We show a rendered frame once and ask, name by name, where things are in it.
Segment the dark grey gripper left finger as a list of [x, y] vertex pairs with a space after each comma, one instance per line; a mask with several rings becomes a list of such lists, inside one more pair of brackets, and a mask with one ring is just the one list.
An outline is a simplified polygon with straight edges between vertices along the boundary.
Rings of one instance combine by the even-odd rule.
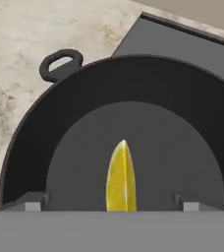
[[6, 212], [41, 212], [47, 209], [50, 194], [47, 192], [27, 192], [17, 201], [0, 206]]

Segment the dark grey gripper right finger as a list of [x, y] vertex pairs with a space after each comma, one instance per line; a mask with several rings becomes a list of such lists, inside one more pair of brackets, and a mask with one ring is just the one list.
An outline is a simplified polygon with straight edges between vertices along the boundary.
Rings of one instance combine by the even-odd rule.
[[224, 212], [224, 205], [207, 203], [197, 195], [185, 192], [176, 192], [172, 196], [175, 209], [181, 212]]

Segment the yellow lemon wedge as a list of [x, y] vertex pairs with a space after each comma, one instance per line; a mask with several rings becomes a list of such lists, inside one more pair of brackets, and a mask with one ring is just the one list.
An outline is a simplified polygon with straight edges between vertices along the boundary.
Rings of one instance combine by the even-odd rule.
[[112, 153], [105, 196], [107, 212], [135, 212], [137, 210], [135, 170], [126, 140], [122, 140]]

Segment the dark grey hob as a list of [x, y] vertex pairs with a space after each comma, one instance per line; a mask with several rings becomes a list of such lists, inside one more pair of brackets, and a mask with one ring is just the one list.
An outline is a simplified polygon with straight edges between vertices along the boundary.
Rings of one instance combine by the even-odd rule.
[[224, 37], [142, 12], [113, 56], [161, 55], [187, 61], [224, 79]]

